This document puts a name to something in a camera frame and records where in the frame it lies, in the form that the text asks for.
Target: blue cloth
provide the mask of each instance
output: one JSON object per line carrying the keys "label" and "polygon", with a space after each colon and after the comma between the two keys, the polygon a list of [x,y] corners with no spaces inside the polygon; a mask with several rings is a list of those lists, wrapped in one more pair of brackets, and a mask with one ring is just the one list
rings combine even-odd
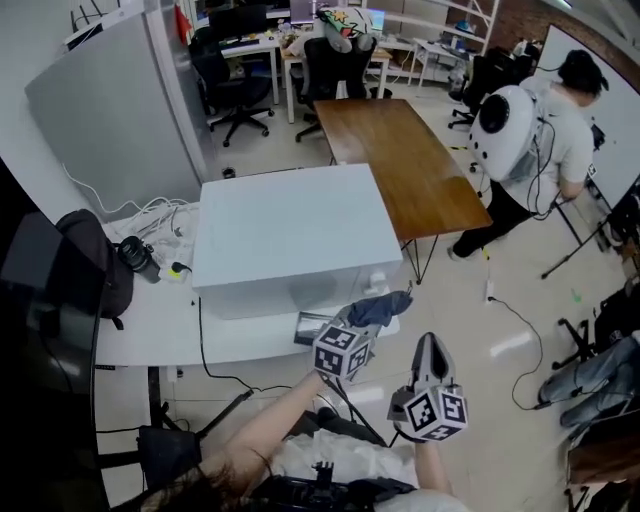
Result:
{"label": "blue cloth", "polygon": [[384,325],[387,327],[394,316],[404,313],[413,297],[407,292],[391,292],[381,297],[362,299],[351,304],[347,318],[355,327],[368,325]]}

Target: tile floor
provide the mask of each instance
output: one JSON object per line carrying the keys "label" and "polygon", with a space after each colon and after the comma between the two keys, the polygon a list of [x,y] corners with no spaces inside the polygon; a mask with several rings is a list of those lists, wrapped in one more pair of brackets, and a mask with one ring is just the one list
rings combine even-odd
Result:
{"label": "tile floor", "polygon": [[[440,88],[391,85],[394,97],[406,98],[445,145],[464,145],[466,129],[448,130],[454,104]],[[294,134],[306,127],[302,121],[290,125],[286,109],[276,107],[276,115],[267,118],[271,135],[260,136],[251,127],[241,127],[222,148],[222,130],[214,133],[218,156],[216,175],[232,166],[238,175],[298,166],[328,165],[329,148],[321,133],[296,144]],[[452,151],[465,172],[471,157],[467,151]],[[481,177],[468,175],[478,190]],[[483,199],[489,201],[490,193]],[[582,211],[569,207],[579,233],[588,232],[584,218],[593,217],[594,206],[579,202]],[[485,304],[484,282],[488,264],[482,258],[456,263],[446,254],[455,237],[441,238],[421,286],[414,287],[415,301],[400,318],[400,332],[381,339],[377,357],[361,371],[348,394],[369,422],[390,439],[393,431],[386,420],[391,394],[409,378],[409,367],[419,337],[435,332],[446,343],[469,403],[470,427],[458,437],[442,444],[442,452],[458,496],[476,512],[560,511],[566,510],[562,495],[565,482],[564,457],[567,432],[558,417],[568,407],[555,405],[542,411],[522,411],[511,399],[517,377],[533,370],[540,358],[540,347],[531,330],[500,304]],[[423,253],[432,240],[420,240]],[[572,343],[558,330],[556,321],[565,317],[577,322],[590,316],[600,300],[619,289],[624,276],[618,258],[603,254],[595,242],[587,245],[568,264],[548,280],[541,272],[575,247],[566,224],[557,213],[544,222],[528,221],[506,239],[491,244],[491,275],[495,295],[528,319],[538,330],[544,348],[539,370],[523,378],[515,396],[524,406],[535,403],[539,385],[549,376],[551,362],[565,357]],[[409,262],[394,279],[394,289],[405,289],[414,279]],[[184,377],[175,384],[163,385],[163,398],[171,412],[188,419],[193,429],[204,426],[220,412],[228,400],[242,391],[232,381],[212,381],[200,367],[184,368]],[[257,362],[212,366],[216,373],[238,375],[251,385],[266,387],[293,385],[309,370],[305,355],[279,357]],[[109,389],[106,380],[117,380],[118,372],[103,377],[97,386],[96,406]],[[203,444],[204,453],[219,447],[246,418],[268,406],[279,394],[271,391],[242,404]],[[347,412],[340,401],[326,393],[341,413]],[[126,423],[118,414],[98,415],[99,428],[117,428]],[[101,448],[115,449],[100,436]],[[125,439],[120,445],[131,443]],[[119,502],[134,495],[141,485],[139,469],[123,476],[110,476],[110,497]]]}

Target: white sneaker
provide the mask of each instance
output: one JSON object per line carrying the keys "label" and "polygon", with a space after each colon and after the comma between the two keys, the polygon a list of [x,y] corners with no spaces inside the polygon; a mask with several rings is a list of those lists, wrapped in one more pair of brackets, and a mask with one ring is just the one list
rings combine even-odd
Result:
{"label": "white sneaker", "polygon": [[466,260],[466,258],[458,256],[455,252],[453,252],[453,245],[447,249],[447,254],[449,255],[449,258],[451,258],[453,261],[465,261]]}
{"label": "white sneaker", "polygon": [[455,252],[453,252],[453,245],[452,245],[447,249],[447,254],[449,255],[449,258],[451,258],[453,261],[471,261],[478,254],[478,251],[472,252],[471,254],[469,254],[469,256],[467,256],[466,258],[463,258],[462,256],[458,256]]}

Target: black office chair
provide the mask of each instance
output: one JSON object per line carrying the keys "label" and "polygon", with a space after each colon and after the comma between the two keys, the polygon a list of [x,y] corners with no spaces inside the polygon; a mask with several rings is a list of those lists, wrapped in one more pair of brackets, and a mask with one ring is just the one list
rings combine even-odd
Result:
{"label": "black office chair", "polygon": [[267,97],[271,90],[271,78],[251,76],[251,69],[245,67],[245,77],[230,80],[230,71],[227,61],[220,52],[217,40],[212,37],[211,29],[205,27],[199,29],[189,45],[191,60],[196,71],[204,81],[204,97],[208,105],[215,111],[222,108],[231,108],[232,111],[222,119],[209,126],[222,123],[232,123],[222,145],[229,147],[229,140],[241,124],[250,124],[262,129],[262,135],[269,135],[266,124],[257,121],[252,116],[267,112],[273,116],[270,107],[251,109],[250,107]]}
{"label": "black office chair", "polygon": [[449,93],[449,96],[456,100],[462,100],[469,111],[454,109],[453,117],[460,116],[462,119],[449,123],[449,129],[458,125],[472,125],[473,121],[480,110],[482,100],[485,95],[491,94],[504,85],[514,82],[510,78],[512,72],[513,60],[509,57],[505,50],[496,47],[490,48],[486,56],[478,55],[473,59],[473,80],[463,88],[462,94],[459,91]]}
{"label": "black office chair", "polygon": [[180,429],[168,416],[165,402],[159,411],[162,423],[167,428],[142,426],[138,430],[138,450],[100,455],[101,469],[140,464],[147,490],[132,500],[112,507],[112,512],[133,512],[153,493],[166,488],[187,471],[202,462],[200,442],[217,427],[238,405],[248,400],[252,391],[235,398],[225,409],[198,432]]}
{"label": "black office chair", "polygon": [[578,325],[582,334],[564,318],[558,320],[558,324],[569,331],[571,338],[578,350],[564,361],[554,361],[552,370],[564,368],[576,359],[581,362],[591,359],[593,356],[604,352],[612,345],[612,339],[620,336],[629,336],[633,331],[640,329],[640,283],[633,280],[600,303],[600,314],[594,322],[595,340],[589,342],[589,321],[583,320]]}
{"label": "black office chair", "polygon": [[[304,43],[309,66],[309,91],[306,95],[299,96],[298,100],[313,110],[314,101],[335,99],[338,82],[342,80],[347,83],[349,98],[366,98],[364,72],[375,48],[375,39],[371,49],[362,51],[354,43],[354,48],[349,53],[336,52],[324,37],[310,39]],[[305,115],[305,120],[315,124],[298,133],[296,142],[300,142],[305,135],[322,129],[315,115]]]}

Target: green object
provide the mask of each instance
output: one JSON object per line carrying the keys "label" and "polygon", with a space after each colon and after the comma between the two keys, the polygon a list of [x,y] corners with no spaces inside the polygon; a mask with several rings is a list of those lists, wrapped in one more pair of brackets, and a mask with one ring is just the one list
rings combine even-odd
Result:
{"label": "green object", "polygon": [[573,288],[571,288],[571,295],[573,295],[573,301],[576,304],[580,304],[582,302],[582,295],[579,295]]}

